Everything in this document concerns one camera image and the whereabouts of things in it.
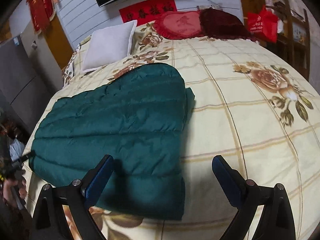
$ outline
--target green down jacket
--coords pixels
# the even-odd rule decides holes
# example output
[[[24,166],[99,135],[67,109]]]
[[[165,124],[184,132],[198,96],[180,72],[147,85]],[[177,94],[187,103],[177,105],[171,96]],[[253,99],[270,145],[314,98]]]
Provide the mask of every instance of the green down jacket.
[[[163,63],[143,65],[109,85],[61,98],[36,131],[30,167],[60,187],[81,179],[110,154],[114,173],[97,206],[180,220],[182,132],[193,99],[178,71]]]

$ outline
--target dark red cushion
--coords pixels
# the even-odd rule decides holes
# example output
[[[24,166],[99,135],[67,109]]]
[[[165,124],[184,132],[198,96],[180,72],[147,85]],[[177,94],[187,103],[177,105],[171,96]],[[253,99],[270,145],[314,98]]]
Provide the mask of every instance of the dark red cushion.
[[[166,12],[156,19],[153,27],[170,40],[202,37],[199,11]]]
[[[256,41],[233,14],[208,8],[200,11],[200,24],[204,35],[216,39],[250,39]]]

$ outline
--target bed blanket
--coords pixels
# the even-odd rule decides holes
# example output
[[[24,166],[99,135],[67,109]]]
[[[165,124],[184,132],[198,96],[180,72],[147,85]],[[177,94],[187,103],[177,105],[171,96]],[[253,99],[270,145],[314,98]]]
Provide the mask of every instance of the bed blanket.
[[[29,165],[59,187],[81,179],[110,154],[115,171],[97,206],[180,220],[185,185],[179,158],[187,109],[184,80],[175,68],[141,66],[111,84],[59,99],[35,133],[36,156]]]
[[[31,150],[40,122],[59,98],[93,90],[147,63],[176,68],[196,99],[180,156],[186,186],[182,221],[91,208],[105,237],[219,240],[237,209],[230,206],[212,172],[216,155],[258,185],[282,183],[290,200],[296,239],[310,237],[320,220],[320,96],[294,68],[256,42],[207,36],[172,41],[148,23],[136,28],[131,56],[84,75],[80,68],[90,42],[89,36],[77,47],[65,72],[69,85],[50,100],[24,154]],[[33,214],[46,181],[29,169],[28,162],[25,169],[27,208]],[[259,206],[246,240],[252,239],[262,210]],[[69,208],[64,211],[74,238],[80,239]]]

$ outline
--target gray cabinet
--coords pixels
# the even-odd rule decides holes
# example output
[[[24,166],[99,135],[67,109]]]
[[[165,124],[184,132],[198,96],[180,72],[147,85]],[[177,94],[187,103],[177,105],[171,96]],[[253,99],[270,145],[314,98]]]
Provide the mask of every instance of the gray cabinet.
[[[37,75],[20,36],[0,44],[0,93],[31,134],[52,95]]]

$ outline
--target floral bedsheet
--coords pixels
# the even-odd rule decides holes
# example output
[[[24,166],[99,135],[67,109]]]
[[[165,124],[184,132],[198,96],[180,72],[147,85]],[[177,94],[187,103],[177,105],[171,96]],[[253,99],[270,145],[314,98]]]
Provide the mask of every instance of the floral bedsheet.
[[[90,37],[77,48],[70,61],[73,72],[68,85],[52,97],[40,121],[58,98],[93,90],[153,62],[175,67],[196,100],[181,155],[186,182],[182,221],[90,208],[109,240],[219,239],[236,209],[212,173],[215,155],[222,155],[233,169],[258,185],[284,184],[296,237],[308,239],[320,220],[320,96],[297,71],[249,40],[166,40],[149,23],[137,27],[132,56],[81,75],[77,71],[89,44]],[[31,148],[34,133],[25,152]],[[26,169],[27,208],[33,213],[45,181],[28,165]],[[261,212],[259,207],[246,239],[252,238]],[[65,213],[72,234],[80,239],[68,207]]]

